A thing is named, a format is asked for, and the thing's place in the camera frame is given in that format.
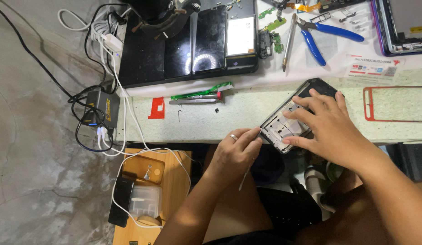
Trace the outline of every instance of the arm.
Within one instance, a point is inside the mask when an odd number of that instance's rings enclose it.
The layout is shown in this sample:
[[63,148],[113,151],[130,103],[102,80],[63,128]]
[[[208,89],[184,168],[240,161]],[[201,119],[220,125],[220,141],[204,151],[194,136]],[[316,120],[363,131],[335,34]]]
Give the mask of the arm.
[[[260,129],[230,132],[218,145],[204,175],[170,217],[155,245],[201,245],[212,213],[223,190],[241,176],[259,154],[262,140],[255,137]],[[230,135],[238,137],[235,141]]]
[[336,101],[314,89],[309,93],[312,97],[295,96],[293,101],[308,106],[315,115],[297,109],[284,112],[284,116],[306,123],[315,138],[290,136],[283,142],[308,149],[354,171],[373,198],[395,241],[399,245],[422,244],[422,190],[353,125],[341,92],[336,93]]

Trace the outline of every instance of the person's left hand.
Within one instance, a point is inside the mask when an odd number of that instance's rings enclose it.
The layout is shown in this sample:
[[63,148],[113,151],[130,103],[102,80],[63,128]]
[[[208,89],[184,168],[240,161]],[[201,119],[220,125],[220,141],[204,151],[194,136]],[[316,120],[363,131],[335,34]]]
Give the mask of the person's left hand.
[[263,140],[255,137],[260,128],[231,131],[218,145],[204,177],[225,188],[241,177],[258,157]]

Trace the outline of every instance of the silver ring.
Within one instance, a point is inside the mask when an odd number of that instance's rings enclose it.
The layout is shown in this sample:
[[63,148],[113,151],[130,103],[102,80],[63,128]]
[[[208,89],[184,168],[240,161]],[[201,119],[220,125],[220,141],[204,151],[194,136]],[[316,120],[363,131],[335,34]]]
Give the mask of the silver ring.
[[231,134],[231,137],[232,137],[233,139],[235,139],[236,141],[238,140],[238,138],[237,138],[235,135],[233,135],[233,134]]

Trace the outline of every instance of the green toothbrush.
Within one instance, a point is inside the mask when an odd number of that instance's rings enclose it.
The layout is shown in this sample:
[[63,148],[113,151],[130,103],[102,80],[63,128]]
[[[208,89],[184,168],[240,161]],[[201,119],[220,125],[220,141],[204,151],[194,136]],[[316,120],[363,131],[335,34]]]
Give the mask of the green toothbrush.
[[211,92],[220,92],[220,91],[224,91],[224,90],[228,90],[234,88],[234,86],[232,85],[231,81],[219,84],[217,86],[212,87],[211,89],[205,90],[205,91],[200,91],[200,92],[195,92],[195,93],[191,93],[191,94],[185,94],[185,95],[179,95],[179,96],[172,96],[172,99],[179,99],[179,98],[186,98],[186,97],[190,97],[190,96],[201,96],[201,95],[207,95]]

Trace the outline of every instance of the green circuit board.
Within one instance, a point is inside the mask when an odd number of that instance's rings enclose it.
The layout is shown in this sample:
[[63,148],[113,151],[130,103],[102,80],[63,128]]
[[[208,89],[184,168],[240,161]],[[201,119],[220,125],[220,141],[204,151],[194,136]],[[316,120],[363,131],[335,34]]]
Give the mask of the green circuit board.
[[273,43],[275,46],[275,52],[276,53],[281,53],[282,50],[284,50],[284,45],[281,44],[281,37],[279,36],[279,33],[276,32],[272,32],[272,37],[273,37]]
[[271,7],[271,8],[269,8],[269,9],[267,9],[266,11],[264,11],[264,12],[262,12],[262,13],[260,13],[259,15],[258,15],[258,19],[262,19],[262,18],[264,18],[267,14],[272,14],[272,12],[275,10],[275,7]]
[[285,24],[287,22],[287,20],[285,18],[282,18],[282,21],[279,20],[275,20],[274,22],[266,25],[263,29],[263,31],[268,30],[268,31],[273,31],[274,29],[278,28],[279,26]]

